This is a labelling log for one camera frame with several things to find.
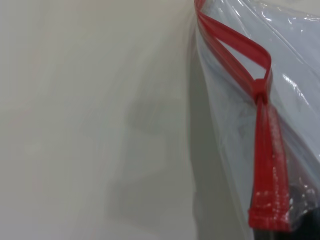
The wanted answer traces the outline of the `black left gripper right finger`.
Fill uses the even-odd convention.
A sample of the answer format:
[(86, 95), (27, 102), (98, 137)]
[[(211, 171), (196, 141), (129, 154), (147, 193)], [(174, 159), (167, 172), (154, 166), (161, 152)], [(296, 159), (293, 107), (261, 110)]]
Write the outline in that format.
[(292, 240), (320, 240), (320, 210), (307, 213), (300, 227), (292, 234)]

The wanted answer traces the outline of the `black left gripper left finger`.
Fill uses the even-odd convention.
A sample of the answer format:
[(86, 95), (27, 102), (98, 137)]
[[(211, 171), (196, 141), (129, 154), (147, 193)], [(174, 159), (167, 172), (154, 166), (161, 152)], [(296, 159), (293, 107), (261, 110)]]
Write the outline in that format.
[(277, 232), (270, 230), (253, 229), (254, 240), (275, 240)]

